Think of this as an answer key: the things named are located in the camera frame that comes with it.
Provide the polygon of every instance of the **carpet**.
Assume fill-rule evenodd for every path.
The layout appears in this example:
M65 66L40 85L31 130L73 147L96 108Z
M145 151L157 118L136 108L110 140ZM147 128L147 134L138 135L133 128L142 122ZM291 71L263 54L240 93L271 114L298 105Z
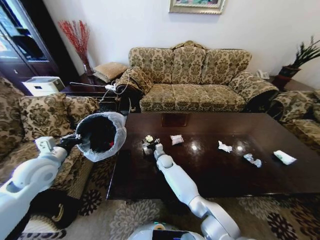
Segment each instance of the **carpet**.
M75 221L61 232L23 233L20 240L126 240L140 225L164 222L201 234L201 219L183 204L160 199L106 200L115 157L94 164ZM320 195L210 198L257 240L320 240Z

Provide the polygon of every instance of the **red decorative branch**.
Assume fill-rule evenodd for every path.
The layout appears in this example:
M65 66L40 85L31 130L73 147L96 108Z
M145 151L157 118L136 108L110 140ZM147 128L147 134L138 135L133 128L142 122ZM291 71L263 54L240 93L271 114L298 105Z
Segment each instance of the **red decorative branch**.
M90 29L86 23L80 21L66 21L58 22L59 27L67 36L71 44L74 46L76 52L83 62L88 61L87 50L90 36Z

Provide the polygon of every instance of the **crumpled tissue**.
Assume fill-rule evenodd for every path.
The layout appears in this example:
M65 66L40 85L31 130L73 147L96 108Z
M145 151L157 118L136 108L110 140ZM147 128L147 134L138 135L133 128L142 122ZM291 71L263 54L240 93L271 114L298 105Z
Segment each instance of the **crumpled tissue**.
M289 165L289 164L292 164L293 162L295 162L297 159L286 154L285 152L283 151L275 151L273 152L273 154L278 158L280 159L285 165Z
M256 165L257 168L261 168L262 162L260 159L254 160L253 156L251 153L248 153L243 156L245 159L247 159L251 164Z
M170 138L172 140L172 145L181 144L184 142L182 135L170 136Z
M223 144L221 141L218 141L218 143L219 143L218 149L221 149L227 153L230 153L232 151L232 146L227 146Z

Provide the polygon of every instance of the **floral sofa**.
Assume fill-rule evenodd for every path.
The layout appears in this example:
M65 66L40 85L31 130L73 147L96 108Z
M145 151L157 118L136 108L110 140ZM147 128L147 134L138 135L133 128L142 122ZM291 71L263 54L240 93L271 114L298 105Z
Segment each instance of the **floral sofa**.
M8 80L0 78L0 186L10 179L21 163L39 155L34 140L74 132L76 124L96 112L99 104L89 97L53 94L43 97L24 96ZM77 216L80 198L92 169L74 147L49 189L31 202L27 233L52 233L64 229Z
M281 93L268 114L320 154L320 90Z
M258 112L278 89L244 72L250 60L245 50L208 49L192 41L170 49L135 47L131 69L116 80L116 90L131 91L142 112Z

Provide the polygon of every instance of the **picture frame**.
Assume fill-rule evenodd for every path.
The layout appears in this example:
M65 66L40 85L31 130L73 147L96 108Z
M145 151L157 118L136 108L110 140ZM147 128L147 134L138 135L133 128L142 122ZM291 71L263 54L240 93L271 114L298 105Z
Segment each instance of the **picture frame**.
M170 0L169 13L222 14L227 0Z

